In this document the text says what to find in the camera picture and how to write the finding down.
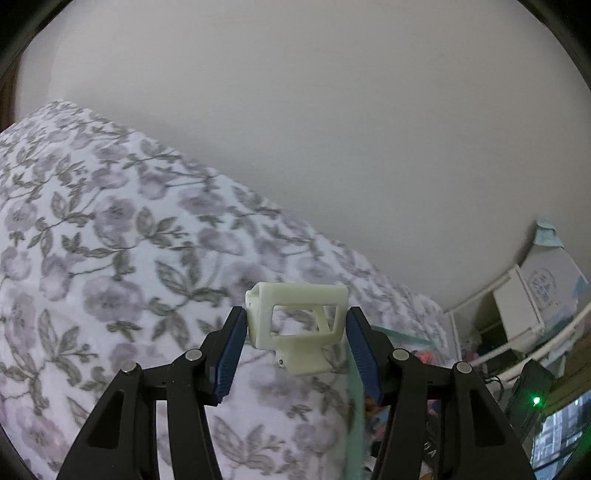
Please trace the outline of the cream plastic bracket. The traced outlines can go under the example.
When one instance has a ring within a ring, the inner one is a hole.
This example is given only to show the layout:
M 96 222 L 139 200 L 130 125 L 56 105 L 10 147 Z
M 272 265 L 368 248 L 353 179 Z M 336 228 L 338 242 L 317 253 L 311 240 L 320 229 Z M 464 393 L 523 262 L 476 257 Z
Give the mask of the cream plastic bracket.
M 348 303 L 341 285 L 259 282 L 245 293 L 250 344 L 290 374 L 329 372 L 325 349 L 342 342 Z

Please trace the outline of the white shelf unit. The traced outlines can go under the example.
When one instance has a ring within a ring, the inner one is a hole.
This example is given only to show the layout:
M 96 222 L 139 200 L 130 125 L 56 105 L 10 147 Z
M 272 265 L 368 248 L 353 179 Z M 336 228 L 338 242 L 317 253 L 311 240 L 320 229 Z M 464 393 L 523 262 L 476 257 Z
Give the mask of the white shelf unit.
M 469 314 L 477 314 L 488 296 L 494 300 L 496 312 L 499 314 L 497 323 L 502 326 L 507 341 L 470 360 L 468 364 L 479 369 L 508 351 L 517 352 L 520 354 L 520 360 L 497 374 L 501 381 L 509 384 L 515 383 L 526 363 L 549 357 L 561 344 L 573 338 L 578 326 L 590 316 L 590 306 L 586 305 L 560 332 L 549 338 L 547 343 L 536 347 L 546 332 L 546 324 L 520 267 L 514 266 L 490 285 L 445 312 L 451 323 L 458 358 L 462 357 L 462 337 L 458 325 L 466 320 Z

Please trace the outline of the teal cardboard box tray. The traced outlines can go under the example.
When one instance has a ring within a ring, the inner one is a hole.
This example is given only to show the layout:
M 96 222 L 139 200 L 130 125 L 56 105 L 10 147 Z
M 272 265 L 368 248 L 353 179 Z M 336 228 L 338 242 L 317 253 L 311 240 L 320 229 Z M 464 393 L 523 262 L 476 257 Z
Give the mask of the teal cardboard box tray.
M 389 407 L 370 406 L 372 398 L 366 397 L 362 376 L 356 365 L 353 347 L 363 346 L 365 336 L 353 320 L 346 321 L 348 340 L 348 439 L 346 439 L 346 466 L 342 479 L 371 479 L 379 458 L 388 424 Z

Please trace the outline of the white printed card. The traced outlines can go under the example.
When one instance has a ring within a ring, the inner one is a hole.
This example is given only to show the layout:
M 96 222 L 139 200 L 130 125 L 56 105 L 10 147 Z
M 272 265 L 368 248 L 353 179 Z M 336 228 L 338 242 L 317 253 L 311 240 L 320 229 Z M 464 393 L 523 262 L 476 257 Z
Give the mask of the white printed card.
M 533 245 L 520 270 L 545 331 L 575 316 L 588 280 L 564 248 Z

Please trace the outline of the floral fleece blanket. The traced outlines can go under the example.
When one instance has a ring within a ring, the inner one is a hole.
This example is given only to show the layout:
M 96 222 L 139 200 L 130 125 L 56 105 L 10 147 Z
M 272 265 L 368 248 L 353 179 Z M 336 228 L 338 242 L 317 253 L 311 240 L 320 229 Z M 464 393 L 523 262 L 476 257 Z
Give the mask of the floral fleece blanket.
M 53 479 L 120 365 L 199 346 L 259 282 L 342 284 L 427 362 L 442 308 L 269 199 L 66 101 L 1 136 L 1 423 Z

